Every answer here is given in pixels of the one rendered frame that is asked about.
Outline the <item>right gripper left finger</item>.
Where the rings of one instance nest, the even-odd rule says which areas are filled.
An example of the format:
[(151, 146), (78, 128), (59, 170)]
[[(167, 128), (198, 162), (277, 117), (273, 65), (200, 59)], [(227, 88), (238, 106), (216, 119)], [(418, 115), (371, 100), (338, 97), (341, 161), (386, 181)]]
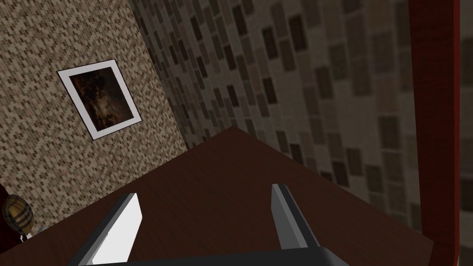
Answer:
[(105, 266), (127, 262), (141, 221), (138, 195), (122, 195), (68, 265)]

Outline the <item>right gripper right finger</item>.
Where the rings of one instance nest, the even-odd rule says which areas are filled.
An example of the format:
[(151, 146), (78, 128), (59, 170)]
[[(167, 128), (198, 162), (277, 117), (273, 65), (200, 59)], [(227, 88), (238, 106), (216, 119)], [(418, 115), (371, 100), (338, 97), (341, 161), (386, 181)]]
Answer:
[(282, 249), (320, 246), (285, 184), (272, 185), (271, 211)]

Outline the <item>brass round door knob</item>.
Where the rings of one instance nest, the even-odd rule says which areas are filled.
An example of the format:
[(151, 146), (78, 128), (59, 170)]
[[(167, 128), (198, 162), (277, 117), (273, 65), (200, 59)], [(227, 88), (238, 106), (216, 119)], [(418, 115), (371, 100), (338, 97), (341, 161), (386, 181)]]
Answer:
[(12, 194), (7, 196), (2, 207), (2, 213), (7, 225), (19, 233), (20, 240), (25, 242), (34, 225), (34, 214), (31, 206), (23, 198)]

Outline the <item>white framed dark picture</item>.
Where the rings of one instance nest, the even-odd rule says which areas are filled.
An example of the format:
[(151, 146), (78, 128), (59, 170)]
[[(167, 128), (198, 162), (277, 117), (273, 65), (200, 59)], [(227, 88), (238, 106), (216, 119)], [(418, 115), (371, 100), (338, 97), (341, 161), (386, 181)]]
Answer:
[(142, 121), (115, 59), (57, 74), (93, 140)]

